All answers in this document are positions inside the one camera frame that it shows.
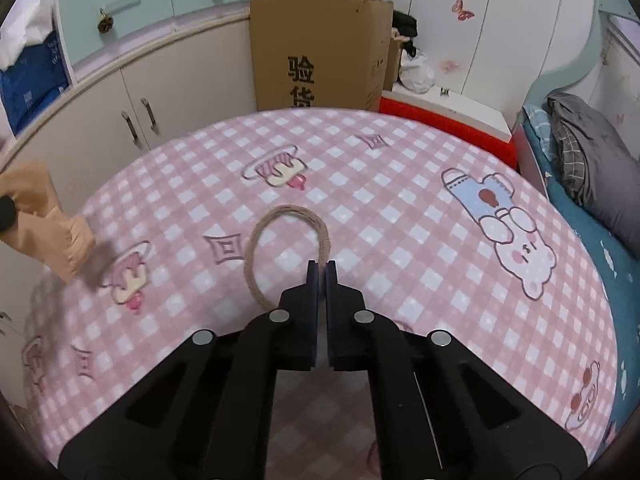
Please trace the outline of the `white low cabinet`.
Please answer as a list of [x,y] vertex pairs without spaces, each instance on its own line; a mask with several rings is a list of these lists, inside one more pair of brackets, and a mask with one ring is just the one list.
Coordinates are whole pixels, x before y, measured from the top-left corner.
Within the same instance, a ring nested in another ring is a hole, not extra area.
[[47,166],[64,211],[163,143],[256,110],[250,14],[155,39],[70,87],[1,157]]

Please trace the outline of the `pink checkered tablecloth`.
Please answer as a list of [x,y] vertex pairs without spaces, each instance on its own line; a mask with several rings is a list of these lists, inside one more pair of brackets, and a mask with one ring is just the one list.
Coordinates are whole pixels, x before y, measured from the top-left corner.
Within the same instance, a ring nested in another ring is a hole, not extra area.
[[96,248],[71,283],[42,274],[23,350],[52,465],[194,333],[275,309],[309,260],[400,330],[450,333],[573,453],[599,454],[618,363],[600,274],[550,200],[475,145],[366,112],[250,114],[154,148],[72,214]]

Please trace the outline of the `blue patterned bag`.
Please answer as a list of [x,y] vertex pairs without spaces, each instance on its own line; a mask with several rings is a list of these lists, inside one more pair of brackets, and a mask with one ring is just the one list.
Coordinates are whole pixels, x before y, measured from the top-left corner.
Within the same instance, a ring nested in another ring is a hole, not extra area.
[[1,72],[1,101],[14,136],[19,136],[69,84],[55,30],[42,44],[26,47],[15,64]]

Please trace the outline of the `white paper shopping bag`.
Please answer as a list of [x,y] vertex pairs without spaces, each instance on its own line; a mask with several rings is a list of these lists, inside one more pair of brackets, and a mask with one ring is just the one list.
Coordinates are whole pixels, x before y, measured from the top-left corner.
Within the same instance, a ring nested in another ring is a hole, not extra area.
[[26,47],[42,44],[53,26],[54,0],[16,0],[1,25],[1,69],[13,66]]

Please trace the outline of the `white low platform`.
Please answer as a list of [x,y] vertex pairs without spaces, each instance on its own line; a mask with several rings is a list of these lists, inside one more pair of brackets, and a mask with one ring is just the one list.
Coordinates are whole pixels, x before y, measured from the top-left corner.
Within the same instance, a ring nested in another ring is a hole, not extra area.
[[429,112],[484,132],[501,142],[511,141],[511,129],[501,112],[452,90],[433,86],[419,94],[395,84],[392,90],[384,90],[382,97],[392,105],[408,105],[412,112]]

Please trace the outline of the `white plastic bag on floor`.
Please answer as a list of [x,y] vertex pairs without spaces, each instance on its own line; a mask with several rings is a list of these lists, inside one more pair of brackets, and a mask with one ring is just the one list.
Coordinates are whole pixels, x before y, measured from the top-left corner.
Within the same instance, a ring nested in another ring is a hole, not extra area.
[[399,81],[409,91],[424,94],[435,83],[435,72],[428,62],[428,57],[421,51],[411,56],[402,51],[399,66]]

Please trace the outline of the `brown cardboard box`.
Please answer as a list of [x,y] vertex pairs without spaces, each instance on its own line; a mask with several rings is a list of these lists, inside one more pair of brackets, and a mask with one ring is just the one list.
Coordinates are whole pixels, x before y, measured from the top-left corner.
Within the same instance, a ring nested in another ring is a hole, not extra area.
[[393,10],[387,0],[250,0],[258,110],[378,110]]

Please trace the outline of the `teal bed sheet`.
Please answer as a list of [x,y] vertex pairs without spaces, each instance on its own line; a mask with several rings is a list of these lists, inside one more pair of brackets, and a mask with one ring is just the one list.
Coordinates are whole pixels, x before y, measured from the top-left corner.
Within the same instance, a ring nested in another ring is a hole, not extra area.
[[582,241],[608,295],[620,367],[612,415],[603,437],[603,444],[609,445],[639,405],[639,261],[566,194],[549,114],[538,106],[526,105],[521,111],[521,124],[550,202]]

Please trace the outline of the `grey folded blanket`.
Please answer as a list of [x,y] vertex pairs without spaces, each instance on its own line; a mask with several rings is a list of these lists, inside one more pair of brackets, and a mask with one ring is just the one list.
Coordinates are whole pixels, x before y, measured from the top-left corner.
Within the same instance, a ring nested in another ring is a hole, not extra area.
[[565,193],[639,255],[639,161],[613,125],[582,98],[547,98]]

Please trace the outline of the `teal bunk bed frame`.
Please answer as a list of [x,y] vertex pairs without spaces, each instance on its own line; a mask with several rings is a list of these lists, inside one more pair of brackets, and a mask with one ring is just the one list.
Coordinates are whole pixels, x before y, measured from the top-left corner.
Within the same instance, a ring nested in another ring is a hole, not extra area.
[[[604,44],[604,30],[612,16],[638,24],[639,14],[636,10],[637,8],[629,0],[593,0],[591,26],[584,47],[572,62],[551,72],[542,73],[530,86],[524,104],[542,107],[549,93],[578,84],[586,78],[600,60]],[[525,118],[526,114],[524,110],[521,110],[512,130],[518,152],[518,168],[520,168],[521,176],[542,196],[548,198],[546,178],[540,170],[532,146],[525,134]]]

